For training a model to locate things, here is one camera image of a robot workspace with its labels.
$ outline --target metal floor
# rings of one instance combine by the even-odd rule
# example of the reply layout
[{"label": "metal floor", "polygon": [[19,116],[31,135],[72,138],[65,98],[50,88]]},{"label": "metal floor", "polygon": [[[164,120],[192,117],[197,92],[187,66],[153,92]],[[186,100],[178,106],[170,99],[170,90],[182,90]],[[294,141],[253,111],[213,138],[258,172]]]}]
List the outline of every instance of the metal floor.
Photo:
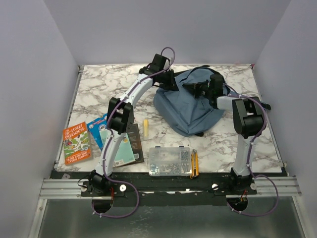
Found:
[{"label": "metal floor", "polygon": [[[246,211],[268,211],[274,198],[249,198]],[[113,207],[120,215],[131,207]],[[282,197],[277,210],[265,217],[250,218],[228,207],[139,207],[124,219],[92,215],[91,202],[81,199],[48,200],[41,238],[304,238],[294,202]]]}]

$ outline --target illustrated cover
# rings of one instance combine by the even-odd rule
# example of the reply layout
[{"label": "illustrated cover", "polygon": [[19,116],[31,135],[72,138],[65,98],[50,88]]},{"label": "illustrated cover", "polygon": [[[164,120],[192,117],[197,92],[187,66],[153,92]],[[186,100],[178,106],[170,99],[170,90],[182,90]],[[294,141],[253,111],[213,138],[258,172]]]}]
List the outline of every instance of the illustrated cover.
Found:
[{"label": "illustrated cover", "polygon": [[137,123],[133,124],[131,126],[131,129],[127,131],[127,134],[130,139],[130,144],[131,144],[134,159],[135,159],[135,162],[131,164],[138,164],[138,163],[144,162],[138,124]]},{"label": "illustrated cover", "polygon": [[[107,114],[104,114],[101,118],[97,118],[92,122],[88,123],[88,130],[93,135],[96,143],[99,148],[103,150],[103,146],[105,144],[108,130],[106,129],[106,117]],[[123,138],[118,152],[114,159],[114,167],[119,167],[127,164],[131,164],[134,162],[134,154],[131,148],[129,137],[126,136]]]},{"label": "illustrated cover", "polygon": [[85,122],[64,129],[63,143],[66,165],[92,158],[90,138]]}]

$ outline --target yellow glue stick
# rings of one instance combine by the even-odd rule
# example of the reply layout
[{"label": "yellow glue stick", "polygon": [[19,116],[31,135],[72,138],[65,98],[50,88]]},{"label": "yellow glue stick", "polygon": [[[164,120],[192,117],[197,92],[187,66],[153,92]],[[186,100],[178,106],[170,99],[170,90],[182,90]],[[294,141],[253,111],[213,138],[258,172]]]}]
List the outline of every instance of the yellow glue stick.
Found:
[{"label": "yellow glue stick", "polygon": [[143,121],[143,140],[147,140],[149,138],[149,122],[147,119]]}]

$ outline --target teal book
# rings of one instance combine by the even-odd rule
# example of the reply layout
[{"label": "teal book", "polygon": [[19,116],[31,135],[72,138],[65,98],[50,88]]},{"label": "teal book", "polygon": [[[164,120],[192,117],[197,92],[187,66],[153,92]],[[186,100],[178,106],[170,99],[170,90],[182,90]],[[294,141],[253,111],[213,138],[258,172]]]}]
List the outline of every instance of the teal book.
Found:
[{"label": "teal book", "polygon": [[[103,142],[103,145],[105,144],[106,138],[107,138],[107,132],[108,130],[100,130],[100,138]],[[114,159],[114,167],[119,167],[123,165],[130,164],[135,161],[133,150],[131,147],[131,143],[129,140],[128,135],[126,135],[123,139],[121,144],[119,145],[118,152]]]},{"label": "teal book", "polygon": [[[108,130],[106,129],[106,125],[107,125],[106,119],[107,119],[107,114],[104,114],[101,118],[97,118],[87,124],[88,130],[94,137],[96,143],[98,144],[101,150],[103,150],[103,146],[105,144],[105,141],[107,138],[107,132],[108,132]],[[113,166],[119,167],[119,166],[127,165],[133,162],[135,162],[135,156],[133,154],[129,137],[125,136],[119,146],[119,150],[114,159]]]}]

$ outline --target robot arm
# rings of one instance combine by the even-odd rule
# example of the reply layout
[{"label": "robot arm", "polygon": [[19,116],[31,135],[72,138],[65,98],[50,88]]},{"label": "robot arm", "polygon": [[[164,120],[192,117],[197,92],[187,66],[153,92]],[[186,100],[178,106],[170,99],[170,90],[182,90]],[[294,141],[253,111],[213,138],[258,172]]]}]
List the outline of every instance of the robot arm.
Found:
[{"label": "robot arm", "polygon": [[89,182],[102,191],[106,186],[106,177],[111,175],[113,162],[119,145],[134,121],[133,108],[141,96],[154,84],[165,90],[178,91],[174,71],[169,69],[173,60],[156,54],[152,63],[140,69],[137,80],[120,98],[111,98],[108,106],[108,134],[100,160],[89,175]]},{"label": "robot arm", "polygon": [[[237,155],[232,168],[232,173],[235,177],[247,178],[250,177],[250,169],[252,170],[252,160],[254,156],[254,147],[257,143],[257,138],[252,143],[252,148],[248,159],[251,141],[254,136],[261,130],[264,123],[264,115],[261,108],[253,101],[238,98],[232,95],[224,95],[223,87],[227,85],[224,82],[223,76],[213,74],[210,80],[206,82],[183,84],[183,87],[188,92],[198,98],[203,96],[209,100],[210,105],[215,109],[225,110],[233,113],[233,124],[235,131],[238,133]],[[252,99],[260,102],[258,97]],[[270,110],[270,105],[261,102],[261,105]]]},{"label": "robot arm", "polygon": [[110,100],[108,115],[111,114],[115,106],[120,101],[123,101],[123,103],[118,109],[123,109],[123,113],[120,114],[119,112],[115,112],[110,124],[108,125],[110,131],[107,134],[107,139],[105,146],[103,147],[100,160],[95,167],[95,170],[99,175],[104,174],[103,160],[105,160],[106,175],[109,176],[112,173],[113,162],[119,149],[119,145],[126,136],[126,130],[129,129],[133,124],[133,108],[141,96],[152,87],[153,80],[151,78],[143,80],[146,77],[146,74],[139,74],[138,79],[126,93],[124,93],[119,99],[112,98]]}]

